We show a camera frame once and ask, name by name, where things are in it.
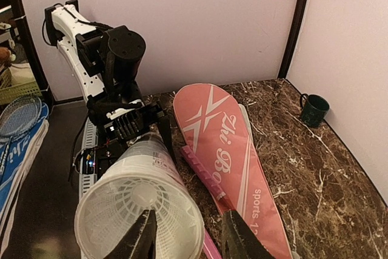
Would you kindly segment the white shuttlecock tube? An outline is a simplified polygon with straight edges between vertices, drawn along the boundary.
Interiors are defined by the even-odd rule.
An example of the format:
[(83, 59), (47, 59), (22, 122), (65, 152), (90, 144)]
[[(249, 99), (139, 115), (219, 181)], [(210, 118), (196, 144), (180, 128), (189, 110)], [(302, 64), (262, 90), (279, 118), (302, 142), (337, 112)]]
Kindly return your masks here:
[(204, 222), (161, 137), (147, 133), (82, 196), (75, 214), (77, 244), (103, 258), (144, 210), (156, 213), (156, 257), (199, 258)]

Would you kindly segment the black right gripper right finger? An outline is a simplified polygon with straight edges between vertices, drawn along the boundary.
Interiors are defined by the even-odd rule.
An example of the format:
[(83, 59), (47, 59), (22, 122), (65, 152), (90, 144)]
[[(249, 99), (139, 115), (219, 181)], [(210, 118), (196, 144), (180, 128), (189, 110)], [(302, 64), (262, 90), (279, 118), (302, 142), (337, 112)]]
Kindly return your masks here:
[(222, 215), (221, 252), (227, 259), (274, 258), (236, 210), (228, 210)]

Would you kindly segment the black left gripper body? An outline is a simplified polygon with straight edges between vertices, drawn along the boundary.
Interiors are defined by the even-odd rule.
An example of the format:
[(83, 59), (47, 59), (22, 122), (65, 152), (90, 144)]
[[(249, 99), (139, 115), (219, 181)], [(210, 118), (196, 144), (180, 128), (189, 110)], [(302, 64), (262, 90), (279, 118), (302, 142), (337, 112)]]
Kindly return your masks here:
[(150, 126), (162, 118), (160, 103), (151, 103), (142, 107), (118, 108), (103, 115), (102, 141), (103, 147), (113, 147), (115, 144), (125, 149), (129, 141), (136, 140), (150, 131)]

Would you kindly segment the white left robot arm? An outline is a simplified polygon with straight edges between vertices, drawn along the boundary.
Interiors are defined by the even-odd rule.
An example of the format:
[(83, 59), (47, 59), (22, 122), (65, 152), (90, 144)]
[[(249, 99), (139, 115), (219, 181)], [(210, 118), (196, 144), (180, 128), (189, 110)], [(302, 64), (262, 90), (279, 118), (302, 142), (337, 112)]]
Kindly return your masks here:
[(86, 20), (78, 0), (55, 4), (44, 13), (47, 43), (61, 52), (78, 80), (99, 139), (125, 149), (155, 124), (174, 156), (169, 117), (159, 102), (144, 103), (136, 82), (146, 52), (144, 38), (124, 25)]

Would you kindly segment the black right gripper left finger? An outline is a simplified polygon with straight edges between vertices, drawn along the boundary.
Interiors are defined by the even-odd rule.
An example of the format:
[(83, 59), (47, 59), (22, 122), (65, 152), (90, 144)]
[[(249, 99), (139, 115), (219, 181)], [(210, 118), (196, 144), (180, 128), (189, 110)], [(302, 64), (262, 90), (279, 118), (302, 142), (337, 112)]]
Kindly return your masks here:
[(157, 222), (154, 210), (144, 210), (112, 250), (112, 258), (156, 258)]

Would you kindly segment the white shuttlecock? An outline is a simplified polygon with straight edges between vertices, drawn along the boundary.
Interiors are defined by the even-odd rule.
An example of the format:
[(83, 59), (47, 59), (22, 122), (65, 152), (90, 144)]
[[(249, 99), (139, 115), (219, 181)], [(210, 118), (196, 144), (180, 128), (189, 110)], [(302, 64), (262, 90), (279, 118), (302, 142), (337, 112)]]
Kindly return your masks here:
[(76, 214), (77, 241), (87, 258), (104, 258), (144, 210), (154, 210), (157, 258), (199, 258), (204, 239), (201, 213), (186, 189), (145, 177), (96, 183)]

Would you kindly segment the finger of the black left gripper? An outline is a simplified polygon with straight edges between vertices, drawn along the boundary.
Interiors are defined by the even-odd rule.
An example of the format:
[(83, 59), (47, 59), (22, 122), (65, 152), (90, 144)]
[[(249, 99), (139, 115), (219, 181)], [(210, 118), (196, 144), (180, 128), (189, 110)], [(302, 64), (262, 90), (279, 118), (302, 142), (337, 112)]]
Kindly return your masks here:
[(176, 164), (176, 156), (175, 152), (173, 150), (173, 140), (172, 140), (172, 131), (171, 131), (171, 123), (170, 118), (168, 114), (165, 113), (164, 109), (162, 108), (162, 105), (159, 101), (156, 102), (158, 106), (157, 110), (157, 127), (159, 134), (161, 135), (161, 138), (163, 139), (163, 142), (173, 160), (173, 162)]

